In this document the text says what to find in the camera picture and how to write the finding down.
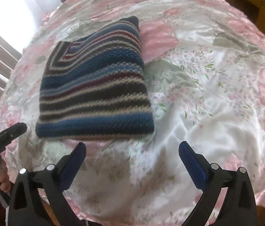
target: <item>blue stripe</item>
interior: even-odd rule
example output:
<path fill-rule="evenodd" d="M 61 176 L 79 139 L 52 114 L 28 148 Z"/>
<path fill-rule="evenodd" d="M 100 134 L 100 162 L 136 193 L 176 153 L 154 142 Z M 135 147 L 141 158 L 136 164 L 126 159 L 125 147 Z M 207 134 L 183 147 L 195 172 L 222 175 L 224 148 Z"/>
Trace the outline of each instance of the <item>blue stripe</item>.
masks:
<path fill-rule="evenodd" d="M 151 112 L 134 112 L 114 116 L 85 117 L 58 123 L 36 125 L 38 137 L 62 137 L 96 134 L 144 134 L 154 131 Z"/>
<path fill-rule="evenodd" d="M 92 57 L 90 60 L 80 64 L 77 68 L 69 71 L 63 72 L 64 75 L 61 76 L 44 76 L 41 89 L 50 89 L 60 87 L 69 81 L 75 80 L 82 75 L 87 75 L 97 71 L 100 68 L 104 68 L 111 64 L 109 60 L 116 61 L 117 58 L 125 58 L 124 62 L 133 62 L 139 63 L 139 65 L 144 69 L 144 62 L 141 56 L 129 49 L 117 49 L 106 51 L 102 54 L 99 54 L 95 57 Z"/>
<path fill-rule="evenodd" d="M 95 32 L 89 38 L 84 40 L 82 43 L 77 44 L 77 46 L 72 45 L 68 53 L 69 54 L 75 53 L 78 50 L 80 50 L 81 48 L 83 48 L 86 44 L 97 39 L 98 37 L 103 36 L 105 34 L 108 34 L 110 32 L 116 31 L 116 30 L 128 31 L 128 32 L 132 33 L 137 39 L 140 39 L 139 33 L 132 26 L 116 23 L 115 25 L 112 25 L 109 28 L 103 29 L 102 31 L 99 31 L 99 32 Z"/>
<path fill-rule="evenodd" d="M 59 88 L 53 88 L 53 89 L 41 89 L 40 90 L 40 96 L 48 96 L 48 95 L 54 95 L 54 94 L 58 94 L 64 90 L 68 90 L 68 89 L 71 89 L 72 87 L 74 86 L 77 86 L 77 85 L 82 85 L 83 83 L 87 82 L 87 81 L 90 81 L 90 80 L 93 80 L 93 79 L 96 79 L 100 76 L 104 76 L 104 75 L 107 75 L 108 73 L 111 73 L 113 71 L 117 71 L 117 70 L 124 70 L 124 69 L 127 69 L 127 70 L 130 70 L 130 71 L 137 71 L 141 74 L 143 74 L 143 71 L 142 69 L 134 66 L 134 65 L 123 65 L 123 64 L 120 64 L 120 65 L 113 65 L 113 66 L 110 66 L 106 69 L 103 69 L 103 70 L 98 70 L 92 74 L 89 74 L 89 75 L 86 75 L 86 76 L 82 76 L 80 78 L 78 78 L 77 80 L 75 81 L 72 81 L 72 82 L 69 82 L 67 83 L 66 85 L 63 85 Z"/>

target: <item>tablecloth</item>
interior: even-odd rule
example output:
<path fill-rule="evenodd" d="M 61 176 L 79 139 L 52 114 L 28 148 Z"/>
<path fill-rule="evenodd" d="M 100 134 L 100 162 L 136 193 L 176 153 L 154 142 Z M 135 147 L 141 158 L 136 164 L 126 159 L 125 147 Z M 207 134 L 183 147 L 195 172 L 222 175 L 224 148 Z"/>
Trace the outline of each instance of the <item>tablecloth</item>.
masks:
<path fill-rule="evenodd" d="M 75 213 L 103 224 L 181 224 L 201 196 L 178 156 L 183 140 L 224 169 L 246 167 L 265 206 L 265 36 L 225 0 L 63 3 L 24 50 L 1 97 L 0 131 L 28 125 L 2 154 L 11 181 L 22 167 L 56 164 L 78 143 L 35 134 L 41 78 L 56 43 L 133 15 L 155 133 L 85 142 L 87 158 L 64 192 Z"/>

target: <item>beige stripe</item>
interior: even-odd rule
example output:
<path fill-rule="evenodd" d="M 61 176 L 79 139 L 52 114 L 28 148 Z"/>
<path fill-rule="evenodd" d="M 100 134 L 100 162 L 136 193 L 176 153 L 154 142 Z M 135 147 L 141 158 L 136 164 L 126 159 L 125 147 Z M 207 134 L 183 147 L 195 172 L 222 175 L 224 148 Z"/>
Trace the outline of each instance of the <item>beige stripe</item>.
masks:
<path fill-rule="evenodd" d="M 84 113 L 79 113 L 79 115 L 70 115 L 70 116 L 64 116 L 62 118 L 57 118 L 57 119 L 51 119 L 49 121 L 41 121 L 38 119 L 39 124 L 47 124 L 47 123 L 57 123 L 60 121 L 66 121 L 66 120 L 75 120 L 75 119 L 81 119 L 81 118 L 86 118 L 86 117 L 109 117 L 113 115 L 123 115 L 123 114 L 129 114 L 132 112 L 151 112 L 151 107 L 150 106 L 138 106 L 138 107 L 128 107 L 128 108 L 123 108 L 115 111 L 98 111 L 98 112 L 84 112 Z"/>
<path fill-rule="evenodd" d="M 97 77 L 97 78 L 93 78 L 93 79 L 91 79 L 91 80 L 85 81 L 85 82 L 83 82 L 83 83 L 81 83 L 81 82 L 80 82 L 80 83 L 77 83 L 76 85 L 72 86 L 71 88 L 66 88 L 66 89 L 64 89 L 63 91 L 60 91 L 60 92 L 58 92 L 58 93 L 54 93 L 54 94 L 46 94 L 46 96 L 54 96 L 54 95 L 58 95 L 58 94 L 61 94 L 61 93 L 66 92 L 66 91 L 68 91 L 68 90 L 70 90 L 70 89 L 76 88 L 77 86 L 80 86 L 80 85 L 82 85 L 82 84 L 86 84 L 86 83 L 90 83 L 90 82 L 98 81 L 98 80 L 100 80 L 100 79 L 102 79 L 102 78 L 105 78 L 105 77 L 108 77 L 108 76 L 111 76 L 111 75 L 115 75 L 115 74 L 120 73 L 120 72 L 121 72 L 121 73 L 125 73 L 125 72 L 134 72 L 134 73 L 139 73 L 141 76 L 143 76 L 142 73 L 140 73 L 140 72 L 137 71 L 137 70 L 129 70 L 129 69 L 115 70 L 115 71 L 112 71 L 112 72 L 110 72 L 110 73 L 108 73 L 108 74 L 105 74 L 105 75 L 99 76 L 99 77 Z"/>
<path fill-rule="evenodd" d="M 87 51 L 88 48 L 86 48 L 85 50 L 81 51 L 79 54 L 77 54 L 76 56 L 74 56 L 74 57 L 72 57 L 70 59 L 62 59 L 62 57 L 61 57 L 59 62 L 70 62 L 71 63 L 74 59 L 77 59 L 77 58 L 78 58 L 78 60 L 82 60 L 83 58 L 87 57 L 87 55 L 91 54 L 92 52 L 97 51 L 98 49 L 100 49 L 102 47 L 105 47 L 105 46 L 108 46 L 108 45 L 111 45 L 111 44 L 115 44 L 115 43 L 117 44 L 117 46 L 112 46 L 111 48 L 108 48 L 108 49 L 110 50 L 110 49 L 117 48 L 118 45 L 126 45 L 128 47 L 132 47 L 136 51 L 136 53 L 141 55 L 140 50 L 137 47 L 135 47 L 134 45 L 132 45 L 132 44 L 130 44 L 128 42 L 125 42 L 125 41 L 112 40 L 112 41 L 108 41 L 108 42 L 102 43 L 102 44 L 98 45 L 97 47 L 95 47 L 95 48 L 93 48 L 93 49 L 91 49 L 89 51 Z M 76 62 L 77 62 L 77 60 L 74 63 L 65 65 L 64 67 L 62 67 L 62 66 L 59 66 L 59 67 L 52 66 L 52 69 L 57 69 L 57 70 L 68 69 L 71 66 L 73 66 Z"/>
<path fill-rule="evenodd" d="M 105 37 L 105 38 L 107 38 L 106 36 L 108 36 L 108 35 L 110 35 L 110 34 L 113 34 L 113 33 L 115 33 L 115 32 L 125 32 L 125 33 L 128 33 L 128 34 L 130 34 L 133 38 L 135 38 L 136 39 L 136 41 L 137 42 L 139 42 L 139 39 L 134 35 L 134 34 L 132 34 L 132 33 L 130 33 L 129 31 L 126 31 L 126 30 L 115 30 L 115 31 L 111 31 L 111 32 L 108 32 L 107 34 L 103 34 L 102 36 L 100 36 L 100 37 L 96 37 L 96 38 L 94 38 L 91 42 L 89 42 L 89 43 L 87 43 L 86 45 L 85 45 L 85 47 L 87 46 L 87 45 L 89 45 L 89 44 L 92 44 L 95 40 L 101 40 L 103 37 Z M 72 43 L 72 46 L 73 47 L 78 47 L 78 46 L 80 46 L 81 44 L 83 44 L 85 41 L 74 41 L 73 43 Z"/>
<path fill-rule="evenodd" d="M 120 138 L 141 138 L 144 134 L 123 134 L 123 133 L 115 133 L 115 134 L 93 134 L 93 135 L 68 135 L 68 136 L 62 136 L 62 138 L 65 139 L 75 139 L 75 140 L 82 140 L 82 141 L 88 141 L 88 140 L 108 140 L 108 139 L 120 139 Z M 43 138 L 45 140 L 60 140 L 61 137 L 48 137 Z"/>
<path fill-rule="evenodd" d="M 101 28 L 100 30 L 98 30 L 98 31 L 96 31 L 95 33 L 99 33 L 99 32 L 101 32 L 101 31 L 103 31 L 103 30 L 106 30 L 106 29 L 108 29 L 108 28 L 110 28 L 111 26 L 114 26 L 114 25 L 130 25 L 131 27 L 133 27 L 133 29 L 137 32 L 137 33 L 139 33 L 139 30 L 137 29 L 137 27 L 135 27 L 134 26 L 134 24 L 132 24 L 132 23 L 130 23 L 130 22 L 128 22 L 128 21 L 117 21 L 117 22 L 114 22 L 114 23 L 111 23 L 111 24 L 109 24 L 109 25 L 106 25 L 105 27 L 103 27 L 103 28 Z"/>
<path fill-rule="evenodd" d="M 93 72 L 93 73 L 91 73 L 91 74 L 89 74 L 89 76 L 92 76 L 92 75 L 94 75 L 94 74 L 97 74 L 98 72 L 102 72 L 102 71 L 104 71 L 104 70 L 106 70 L 107 68 L 109 68 L 109 67 L 112 67 L 112 66 L 115 66 L 115 65 L 123 65 L 123 66 L 126 66 L 126 65 L 133 65 L 134 67 L 137 67 L 139 70 L 141 70 L 142 71 L 142 68 L 140 67 L 140 66 L 138 66 L 137 64 L 135 64 L 135 63 L 126 63 L 126 62 L 119 62 L 119 63 L 114 63 L 114 64 L 111 64 L 111 65 L 108 65 L 108 66 L 106 66 L 106 67 L 104 67 L 104 68 L 102 68 L 102 69 L 99 69 L 99 70 L 97 70 L 97 71 L 95 71 L 95 72 Z M 75 80 L 73 80 L 73 81 L 71 81 L 71 82 L 68 82 L 66 85 L 69 85 L 69 84 L 72 84 L 73 82 L 75 82 L 75 81 L 78 81 L 79 79 L 81 79 L 81 78 L 84 78 L 85 76 L 82 76 L 82 77 L 80 77 L 80 78 L 78 78 L 78 79 L 75 79 Z M 62 88 L 62 87 L 64 87 L 64 86 L 61 86 L 61 87 L 58 87 L 58 88 L 50 88 L 49 90 L 53 90 L 53 89 L 60 89 L 60 88 Z"/>
<path fill-rule="evenodd" d="M 96 101 L 89 101 L 86 103 L 81 103 L 81 104 L 77 104 L 77 105 L 73 105 L 73 106 L 69 106 L 67 108 L 61 109 L 61 110 L 57 110 L 57 111 L 42 111 L 40 112 L 41 116 L 45 116 L 45 115 L 58 115 L 58 114 L 62 114 L 65 113 L 67 111 L 71 111 L 71 110 L 75 110 L 75 109 L 80 109 L 80 108 L 87 108 L 87 107 L 93 107 L 93 106 L 102 106 L 102 105 L 112 105 L 112 104 L 116 104 L 116 103 L 120 103 L 123 101 L 131 101 L 131 100 L 147 100 L 148 96 L 147 94 L 128 94 L 128 95 L 122 95 L 116 98 L 112 98 L 109 100 L 96 100 Z"/>
<path fill-rule="evenodd" d="M 96 91 L 102 91 L 102 90 L 105 90 L 105 89 L 108 89 L 110 87 L 115 87 L 117 85 L 120 85 L 120 84 L 125 84 L 125 83 L 143 83 L 145 85 L 145 81 L 143 79 L 140 79 L 140 78 L 136 78 L 136 77 L 131 77 L 131 78 L 128 78 L 128 77 L 125 77 L 125 78 L 122 78 L 122 79 L 115 79 L 113 81 L 109 81 L 107 83 L 103 83 L 101 85 L 98 85 L 98 86 L 92 86 L 92 87 L 89 87 L 89 88 L 84 88 L 80 91 L 77 91 L 77 92 L 74 92 L 70 95 L 67 95 L 63 98 L 57 98 L 57 99 L 53 99 L 53 100 L 42 100 L 41 101 L 41 98 L 40 98 L 40 104 L 42 105 L 48 105 L 48 104 L 55 104 L 55 103 L 59 103 L 61 101 L 64 101 L 64 100 L 67 100 L 69 98 L 72 98 L 72 97 L 76 97 L 76 96 L 79 96 L 79 95 L 84 95 L 86 93 L 89 93 L 89 92 L 96 92 Z"/>
<path fill-rule="evenodd" d="M 104 38 L 104 40 L 107 40 L 107 39 L 110 39 L 110 38 L 112 38 L 112 37 L 122 37 L 122 38 L 125 38 L 125 39 L 128 39 L 128 40 L 130 40 L 130 41 L 132 41 L 133 42 L 133 44 L 137 44 L 136 42 L 135 42 L 135 40 L 133 40 L 131 37 L 129 37 L 129 36 L 127 36 L 127 35 L 122 35 L 122 34 L 116 34 L 116 35 L 110 35 L 110 36 L 108 36 L 108 37 L 105 37 Z M 89 49 L 90 47 L 93 47 L 93 46 L 96 46 L 96 44 L 100 44 L 100 43 L 102 43 L 102 40 L 99 40 L 99 41 L 97 41 L 97 42 L 90 42 L 90 43 L 88 43 L 87 45 L 85 45 L 83 48 L 81 48 L 79 51 L 77 51 L 77 52 L 75 52 L 75 53 L 72 53 L 72 54 L 68 54 L 69 56 L 73 56 L 73 55 L 80 55 L 80 54 L 82 54 L 84 51 L 86 51 L 87 49 Z M 67 62 L 67 61 L 69 61 L 68 59 L 64 59 L 64 60 L 61 60 L 61 62 Z"/>
<path fill-rule="evenodd" d="M 50 68 L 52 67 L 52 64 L 55 62 L 55 58 L 57 57 L 57 54 L 60 52 L 61 48 L 63 47 L 63 45 L 66 43 L 66 41 L 62 41 L 58 47 L 58 49 L 56 50 L 56 52 L 52 52 L 54 53 L 53 57 L 52 58 L 49 58 L 47 64 L 50 65 Z"/>
<path fill-rule="evenodd" d="M 126 48 L 126 47 L 120 47 L 120 46 L 113 47 L 113 49 L 115 49 L 115 48 L 116 48 L 116 49 L 121 49 L 121 48 Z M 90 60 L 91 58 L 96 57 L 97 55 L 102 54 L 102 53 L 104 53 L 104 52 L 106 52 L 106 51 L 109 51 L 109 50 L 111 50 L 111 49 L 112 49 L 112 48 L 107 48 L 107 49 L 105 49 L 105 50 L 103 50 L 103 51 L 97 52 L 97 53 L 95 53 L 95 54 L 89 56 L 89 57 L 88 57 L 87 59 L 85 59 L 84 61 L 81 61 L 80 64 L 76 64 L 76 62 L 77 62 L 78 60 L 81 60 L 81 58 L 77 59 L 76 62 L 73 63 L 74 66 L 73 66 L 69 71 L 67 71 L 66 74 L 72 72 L 72 71 L 73 71 L 74 69 L 76 69 L 79 65 L 85 63 L 86 61 Z M 46 74 L 46 77 L 47 77 L 47 76 L 49 76 L 49 77 L 52 77 L 52 76 L 64 76 L 64 75 L 65 75 L 65 72 L 64 72 L 64 73 L 60 73 L 60 74 L 58 74 L 58 73 L 56 73 L 56 74 Z"/>

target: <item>maroon stripe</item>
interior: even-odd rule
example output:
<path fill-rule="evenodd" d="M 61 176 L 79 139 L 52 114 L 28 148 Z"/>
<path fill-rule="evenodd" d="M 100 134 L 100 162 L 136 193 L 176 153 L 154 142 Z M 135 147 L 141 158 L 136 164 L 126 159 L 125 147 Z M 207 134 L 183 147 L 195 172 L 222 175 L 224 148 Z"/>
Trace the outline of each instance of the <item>maroon stripe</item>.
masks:
<path fill-rule="evenodd" d="M 136 40 L 131 34 L 125 32 L 125 31 L 115 31 L 115 32 L 112 32 L 110 34 L 106 34 L 106 35 L 103 35 L 93 41 L 91 41 L 90 43 L 88 43 L 87 45 L 85 45 L 83 48 L 81 48 L 79 51 L 77 51 L 76 53 L 74 54 L 70 54 L 70 55 L 67 55 L 67 53 L 65 54 L 65 56 L 63 57 L 63 59 L 69 59 L 71 57 L 74 57 L 75 55 L 79 54 L 81 51 L 83 51 L 87 46 L 91 45 L 91 44 L 95 44 L 96 42 L 100 41 L 100 40 L 103 40 L 104 38 L 108 37 L 108 36 L 111 36 L 111 35 L 118 35 L 118 34 L 122 34 L 122 35 L 126 35 L 128 37 L 130 37 L 131 39 L 133 39 L 136 44 L 139 44 L 138 40 Z"/>
<path fill-rule="evenodd" d="M 112 81 L 114 79 L 121 79 L 121 78 L 125 78 L 125 77 L 137 77 L 137 78 L 141 78 L 142 80 L 144 80 L 144 77 L 140 74 L 140 73 L 135 73 L 135 72 L 120 72 L 120 73 L 116 73 L 113 75 L 108 75 L 106 77 L 103 77 L 101 79 L 95 80 L 95 81 L 91 81 L 91 82 L 86 82 L 82 85 L 79 85 L 77 87 L 71 88 L 65 92 L 56 94 L 56 95 L 50 95 L 50 96 L 43 96 L 40 97 L 40 101 L 44 101 L 44 100 L 53 100 L 56 98 L 62 98 L 64 96 L 70 95 L 74 92 L 80 91 L 84 88 L 88 88 L 88 87 L 94 87 L 96 85 L 100 85 L 103 83 L 107 83 L 108 81 Z"/>

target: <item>knitted fabric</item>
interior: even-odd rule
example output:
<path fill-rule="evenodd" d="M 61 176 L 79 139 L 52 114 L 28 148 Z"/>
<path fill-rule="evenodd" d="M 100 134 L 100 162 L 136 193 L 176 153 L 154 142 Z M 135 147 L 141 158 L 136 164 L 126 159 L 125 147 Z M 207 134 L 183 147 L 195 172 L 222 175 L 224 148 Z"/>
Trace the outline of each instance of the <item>knitted fabric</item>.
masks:
<path fill-rule="evenodd" d="M 57 44 L 40 87 L 40 138 L 108 138 L 152 133 L 137 17 Z"/>

